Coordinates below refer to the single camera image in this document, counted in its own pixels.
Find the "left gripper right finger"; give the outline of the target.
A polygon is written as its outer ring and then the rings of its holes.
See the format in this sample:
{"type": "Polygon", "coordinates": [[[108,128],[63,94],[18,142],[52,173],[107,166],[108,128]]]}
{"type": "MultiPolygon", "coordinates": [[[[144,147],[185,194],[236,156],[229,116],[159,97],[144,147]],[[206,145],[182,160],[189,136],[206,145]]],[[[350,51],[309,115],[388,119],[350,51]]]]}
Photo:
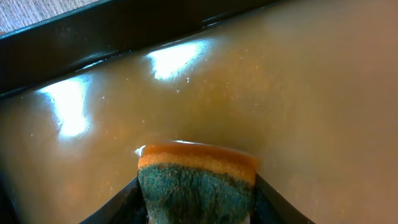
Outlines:
{"type": "Polygon", "coordinates": [[[256,174],[255,204],[250,224],[315,224],[298,211],[259,174],[256,174]]]}

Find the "green and orange sponge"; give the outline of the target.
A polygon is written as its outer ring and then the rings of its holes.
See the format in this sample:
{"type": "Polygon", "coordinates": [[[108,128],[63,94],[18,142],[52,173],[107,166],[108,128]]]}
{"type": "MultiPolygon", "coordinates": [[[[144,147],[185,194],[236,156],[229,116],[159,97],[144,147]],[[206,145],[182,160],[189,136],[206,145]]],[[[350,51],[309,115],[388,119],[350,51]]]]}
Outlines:
{"type": "Polygon", "coordinates": [[[258,167],[253,156],[184,141],[135,153],[149,223],[249,223],[258,167]]]}

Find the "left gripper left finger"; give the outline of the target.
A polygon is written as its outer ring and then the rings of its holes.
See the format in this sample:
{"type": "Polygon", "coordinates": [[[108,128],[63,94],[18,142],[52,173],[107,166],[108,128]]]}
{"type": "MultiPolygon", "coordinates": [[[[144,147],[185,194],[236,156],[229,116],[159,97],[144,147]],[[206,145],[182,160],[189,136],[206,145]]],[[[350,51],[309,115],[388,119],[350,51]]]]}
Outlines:
{"type": "Polygon", "coordinates": [[[148,213],[138,177],[81,224],[148,224],[148,213]]]}

